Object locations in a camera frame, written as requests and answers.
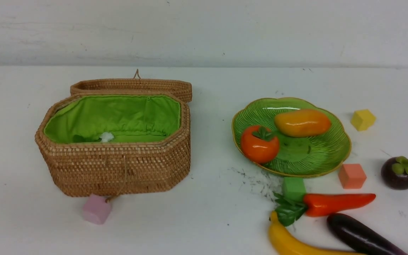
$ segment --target red chili pepper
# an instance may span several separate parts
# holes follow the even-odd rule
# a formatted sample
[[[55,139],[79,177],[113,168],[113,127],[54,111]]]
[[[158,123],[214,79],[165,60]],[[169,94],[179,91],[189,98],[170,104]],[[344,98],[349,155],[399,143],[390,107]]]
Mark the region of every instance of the red chili pepper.
[[[375,194],[306,194],[303,202],[308,209],[305,214],[310,217],[327,216],[342,210],[350,210],[363,207],[376,198]]]

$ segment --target toy banana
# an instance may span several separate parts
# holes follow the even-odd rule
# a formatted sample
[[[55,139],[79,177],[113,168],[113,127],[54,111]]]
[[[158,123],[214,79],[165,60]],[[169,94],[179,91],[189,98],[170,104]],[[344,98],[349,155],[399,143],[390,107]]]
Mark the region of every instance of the toy banana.
[[[347,251],[325,250],[300,242],[278,221],[278,215],[275,211],[270,214],[270,221],[271,224],[268,230],[270,242],[280,255],[366,255]]]

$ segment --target white tissue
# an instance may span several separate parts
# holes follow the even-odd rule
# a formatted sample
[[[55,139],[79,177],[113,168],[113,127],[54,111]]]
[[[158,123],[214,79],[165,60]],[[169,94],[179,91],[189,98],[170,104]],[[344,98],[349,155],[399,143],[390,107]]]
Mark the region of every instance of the white tissue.
[[[104,132],[100,135],[100,139],[102,139],[101,142],[109,142],[114,139],[114,136],[110,132]]]

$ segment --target leaf-shaped plate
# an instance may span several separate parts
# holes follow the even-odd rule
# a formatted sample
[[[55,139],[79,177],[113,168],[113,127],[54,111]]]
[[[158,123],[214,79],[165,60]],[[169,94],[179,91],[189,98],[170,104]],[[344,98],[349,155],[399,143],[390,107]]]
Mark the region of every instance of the leaf-shaped plate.
[[[249,103],[232,121],[236,147],[242,153],[240,137],[247,127],[263,125],[277,130],[273,122],[277,114],[304,108],[325,113],[332,122],[330,130],[319,136],[303,138],[278,134],[280,152],[276,158],[264,165],[256,165],[274,174],[293,177],[317,177],[340,168],[352,149],[341,121],[333,113],[299,98],[261,98]]]

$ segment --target orange foam cube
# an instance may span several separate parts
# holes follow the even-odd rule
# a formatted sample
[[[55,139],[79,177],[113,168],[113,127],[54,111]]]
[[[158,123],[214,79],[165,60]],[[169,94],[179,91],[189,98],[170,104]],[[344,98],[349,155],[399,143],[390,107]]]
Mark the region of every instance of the orange foam cube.
[[[366,174],[360,164],[343,164],[338,173],[343,189],[361,189]]]

